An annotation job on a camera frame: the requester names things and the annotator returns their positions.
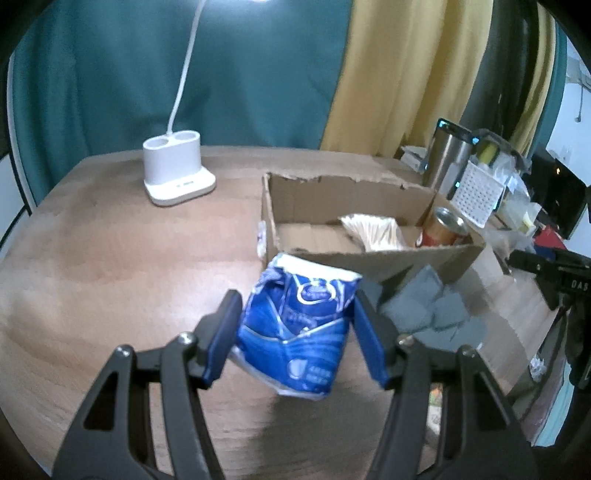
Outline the white desk lamp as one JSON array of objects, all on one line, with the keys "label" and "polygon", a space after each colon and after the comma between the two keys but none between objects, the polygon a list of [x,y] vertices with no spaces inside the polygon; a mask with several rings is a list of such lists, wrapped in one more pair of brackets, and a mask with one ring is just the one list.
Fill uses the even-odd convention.
[{"label": "white desk lamp", "polygon": [[151,202],[172,206],[216,186],[201,145],[253,146],[270,134],[277,1],[199,1],[177,45],[174,100],[163,131],[142,144]]}]

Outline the yellow curtain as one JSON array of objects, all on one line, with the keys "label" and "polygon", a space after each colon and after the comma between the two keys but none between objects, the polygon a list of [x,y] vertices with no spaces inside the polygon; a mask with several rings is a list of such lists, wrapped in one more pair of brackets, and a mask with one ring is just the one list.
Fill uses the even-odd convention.
[{"label": "yellow curtain", "polygon": [[355,1],[320,147],[394,157],[438,119],[532,149],[557,59],[539,1]]}]

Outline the cardboard box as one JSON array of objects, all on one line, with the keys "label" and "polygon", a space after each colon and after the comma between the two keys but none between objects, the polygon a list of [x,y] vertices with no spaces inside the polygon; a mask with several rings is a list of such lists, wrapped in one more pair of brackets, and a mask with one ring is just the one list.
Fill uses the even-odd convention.
[{"label": "cardboard box", "polygon": [[452,210],[453,205],[433,190],[398,179],[267,173],[259,245],[266,261],[286,253],[377,282],[429,265],[451,283],[486,242],[463,222],[453,240],[431,243],[425,235],[436,225],[439,208]]}]

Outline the grey knitted sock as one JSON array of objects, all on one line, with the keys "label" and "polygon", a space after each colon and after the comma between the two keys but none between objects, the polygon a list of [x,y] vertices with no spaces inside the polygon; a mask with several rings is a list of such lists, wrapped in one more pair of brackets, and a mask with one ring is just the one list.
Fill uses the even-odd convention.
[{"label": "grey knitted sock", "polygon": [[470,314],[459,291],[444,284],[429,265],[416,272],[403,270],[383,283],[363,280],[360,290],[399,332],[430,348],[455,352],[483,345],[485,322]]}]

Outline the red tin can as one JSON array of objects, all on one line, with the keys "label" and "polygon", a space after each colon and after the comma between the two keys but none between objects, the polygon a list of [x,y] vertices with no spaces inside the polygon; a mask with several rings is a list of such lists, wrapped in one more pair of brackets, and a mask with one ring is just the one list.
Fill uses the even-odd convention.
[{"label": "red tin can", "polygon": [[446,207],[435,207],[424,222],[416,246],[453,246],[468,234],[468,226],[462,217]]}]

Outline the yellow green sponge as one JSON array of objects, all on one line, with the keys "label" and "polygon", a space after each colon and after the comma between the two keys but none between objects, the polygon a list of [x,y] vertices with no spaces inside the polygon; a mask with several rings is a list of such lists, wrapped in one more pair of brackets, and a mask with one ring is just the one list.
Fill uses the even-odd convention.
[{"label": "yellow green sponge", "polygon": [[499,145],[492,140],[481,140],[477,144],[476,158],[477,163],[490,165],[500,152]]}]

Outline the clear plastic bag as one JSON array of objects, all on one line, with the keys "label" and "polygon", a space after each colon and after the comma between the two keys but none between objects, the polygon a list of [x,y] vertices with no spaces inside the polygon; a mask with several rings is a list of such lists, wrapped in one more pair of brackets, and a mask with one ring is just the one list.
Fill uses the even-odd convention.
[{"label": "clear plastic bag", "polygon": [[516,159],[501,153],[493,161],[492,173],[504,186],[497,216],[510,229],[532,236],[542,206],[532,200],[528,187],[517,170]]}]

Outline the white perforated basket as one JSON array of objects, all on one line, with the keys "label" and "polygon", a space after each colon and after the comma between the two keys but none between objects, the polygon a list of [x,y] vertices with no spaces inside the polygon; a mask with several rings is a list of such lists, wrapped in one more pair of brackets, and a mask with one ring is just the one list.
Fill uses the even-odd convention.
[{"label": "white perforated basket", "polygon": [[467,220],[483,229],[504,190],[504,185],[488,171],[469,162],[461,179],[456,182],[456,191],[451,203]]}]

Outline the teal curtain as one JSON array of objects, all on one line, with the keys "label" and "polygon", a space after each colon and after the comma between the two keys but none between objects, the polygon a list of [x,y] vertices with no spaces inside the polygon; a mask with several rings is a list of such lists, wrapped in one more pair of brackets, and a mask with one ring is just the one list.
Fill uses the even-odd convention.
[{"label": "teal curtain", "polygon": [[318,149],[349,1],[54,1],[11,59],[11,137],[32,197],[82,159],[168,131]]}]

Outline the blue tissue pack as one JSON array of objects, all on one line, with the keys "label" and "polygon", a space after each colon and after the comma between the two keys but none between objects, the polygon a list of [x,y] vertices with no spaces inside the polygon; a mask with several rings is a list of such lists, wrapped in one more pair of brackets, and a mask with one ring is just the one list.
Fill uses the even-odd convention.
[{"label": "blue tissue pack", "polygon": [[361,280],[351,270],[277,254],[243,307],[231,360],[282,396],[328,396]]}]

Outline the steel travel mug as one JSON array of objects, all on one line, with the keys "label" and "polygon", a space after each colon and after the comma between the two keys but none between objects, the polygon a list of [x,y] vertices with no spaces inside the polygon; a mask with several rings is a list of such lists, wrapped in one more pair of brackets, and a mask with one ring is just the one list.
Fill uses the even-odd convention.
[{"label": "steel travel mug", "polygon": [[469,129],[440,118],[422,162],[423,185],[447,197],[473,146]]}]

